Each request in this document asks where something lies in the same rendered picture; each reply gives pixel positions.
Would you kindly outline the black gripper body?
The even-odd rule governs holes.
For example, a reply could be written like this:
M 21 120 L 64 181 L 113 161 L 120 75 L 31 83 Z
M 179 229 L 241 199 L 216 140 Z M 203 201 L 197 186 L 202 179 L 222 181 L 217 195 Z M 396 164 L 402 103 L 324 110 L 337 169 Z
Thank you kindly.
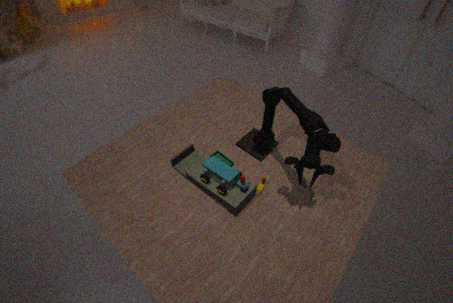
M 310 148 L 310 147 L 307 147 L 306 146 L 306 150 L 305 150 L 305 153 L 306 154 L 306 151 L 310 151 L 310 153 L 312 154 L 315 154 L 315 152 L 319 152 L 319 156 L 320 156 L 320 152 L 321 152 L 321 149 L 313 149 L 313 148 Z M 287 157 L 285 159 L 285 163 L 286 164 L 290 164 L 290 165 L 293 165 L 297 168 L 301 168 L 301 161 L 298 160 L 298 158 L 296 157 Z M 323 167 L 322 166 L 319 166 L 319 167 L 313 167 L 317 172 L 319 173 L 325 173 L 325 174 L 328 174 L 328 175 L 333 175 L 334 174 L 334 166 L 327 166 L 327 165 L 324 165 Z

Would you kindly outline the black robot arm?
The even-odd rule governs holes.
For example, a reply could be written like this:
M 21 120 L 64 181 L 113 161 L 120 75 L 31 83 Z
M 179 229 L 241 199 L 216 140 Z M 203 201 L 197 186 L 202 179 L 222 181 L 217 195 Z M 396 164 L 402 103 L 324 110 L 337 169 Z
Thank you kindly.
M 291 92 L 290 87 L 278 88 L 273 87 L 263 92 L 263 101 L 266 104 L 262 129 L 257 136 L 253 137 L 253 142 L 256 144 L 252 149 L 260 154 L 266 151 L 267 143 L 275 140 L 275 134 L 272 131 L 272 126 L 275 117 L 275 107 L 283 100 L 298 116 L 299 123 L 305 135 L 309 135 L 307 147 L 313 149 L 322 149 L 329 152 L 338 152 L 341 147 L 341 141 L 336 134 L 328 133 L 330 129 L 322 120 L 322 118 L 314 111 L 307 109 L 304 104 Z M 321 130 L 318 130 L 322 128 Z M 314 132 L 318 130 L 317 132 Z M 306 151 L 301 157 L 301 167 L 312 169 L 320 165 L 319 152 L 315 154 Z

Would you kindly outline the green tray floor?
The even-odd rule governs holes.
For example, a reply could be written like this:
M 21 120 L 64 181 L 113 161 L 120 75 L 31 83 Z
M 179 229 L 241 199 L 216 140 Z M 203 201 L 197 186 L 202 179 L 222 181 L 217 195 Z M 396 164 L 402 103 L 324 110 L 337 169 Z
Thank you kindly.
M 218 153 L 215 154 L 214 156 L 217 157 L 217 158 L 221 158 L 221 160 L 223 160 L 223 161 L 224 161 L 226 164 L 228 164 L 228 165 L 231 165 L 231 164 L 232 164 L 232 163 L 230 163 L 228 160 L 226 160 L 224 157 L 222 157 L 222 156 L 221 156 L 220 154 L 218 154 Z

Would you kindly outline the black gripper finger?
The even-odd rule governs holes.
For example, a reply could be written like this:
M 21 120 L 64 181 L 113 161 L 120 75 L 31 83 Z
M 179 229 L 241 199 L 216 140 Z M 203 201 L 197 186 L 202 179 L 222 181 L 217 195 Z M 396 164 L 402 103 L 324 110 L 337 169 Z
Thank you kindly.
M 297 174 L 298 174 L 298 178 L 299 178 L 299 185 L 301 185 L 301 181 L 302 181 L 302 176 L 303 176 L 303 169 L 304 168 L 297 168 L 297 167 L 294 167 L 297 171 Z
M 318 177 L 319 175 L 323 175 L 323 174 L 324 174 L 324 172 L 323 172 L 323 173 L 319 173 L 319 172 L 317 172 L 317 171 L 314 172 L 314 175 L 313 175 L 313 177 L 312 177 L 312 180 L 311 180 L 311 183 L 310 183 L 310 187 L 309 187 L 309 188 L 312 187 L 312 185 L 314 184 L 314 182 L 315 182 L 315 180 L 317 179 L 317 177 Z

